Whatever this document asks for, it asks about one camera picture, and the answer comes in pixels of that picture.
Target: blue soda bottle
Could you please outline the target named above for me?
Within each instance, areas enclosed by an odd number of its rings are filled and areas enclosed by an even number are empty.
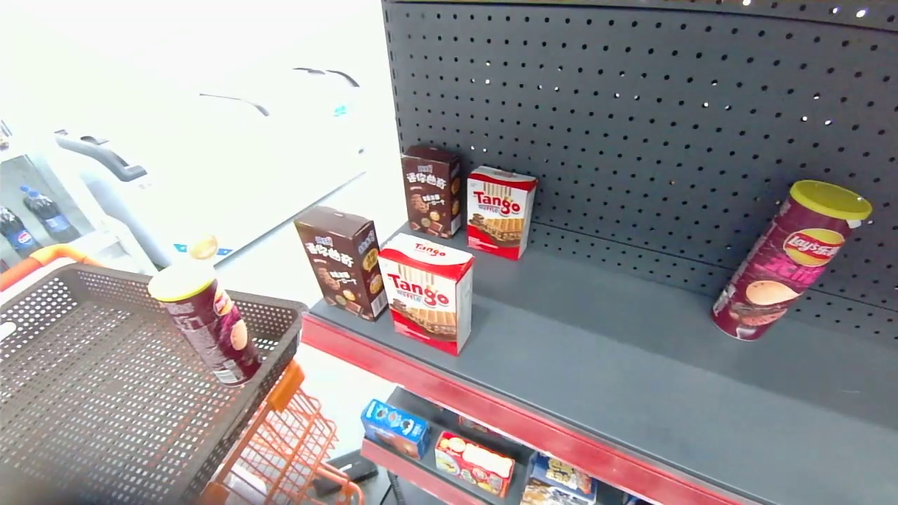
[[[31,256],[41,247],[22,220],[6,207],[0,207],[0,234],[22,258]]]
[[[68,222],[66,216],[59,210],[59,205],[50,197],[40,194],[39,191],[29,190],[23,203],[47,230],[53,240],[65,244],[72,242],[79,236],[78,230]]]

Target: red and white box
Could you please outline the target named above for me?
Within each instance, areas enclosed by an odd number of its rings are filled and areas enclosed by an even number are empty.
[[[474,256],[398,234],[378,262],[396,332],[458,356],[471,334]]]
[[[444,431],[436,442],[436,468],[505,498],[515,460]]]
[[[482,165],[468,176],[468,247],[517,261],[527,248],[536,178]]]

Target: red snack box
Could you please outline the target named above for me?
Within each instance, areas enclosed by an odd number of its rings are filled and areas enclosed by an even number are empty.
[[[409,147],[402,155],[402,182],[413,230],[449,238],[462,227],[458,156],[431,146]]]
[[[527,247],[536,178],[481,166],[468,176],[468,247],[518,260]]]
[[[396,332],[458,356],[471,334],[474,256],[398,234],[379,262]]]
[[[761,338],[826,271],[872,209],[857,193],[828,182],[793,184],[714,304],[714,323],[742,341]]]
[[[436,442],[436,467],[504,498],[515,460],[444,431]]]

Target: white wall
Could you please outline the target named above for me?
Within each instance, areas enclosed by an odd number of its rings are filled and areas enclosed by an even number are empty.
[[[374,0],[5,4],[0,103],[33,120],[139,117],[152,107],[146,97],[163,90],[196,92],[263,68],[312,66],[354,76],[370,98],[374,131],[395,131]]]

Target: glass fridge door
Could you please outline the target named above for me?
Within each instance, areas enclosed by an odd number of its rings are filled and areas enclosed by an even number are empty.
[[[20,132],[1,120],[0,132],[0,271],[53,244],[96,255],[119,242],[77,172],[48,163],[45,154],[58,149],[52,132]]]

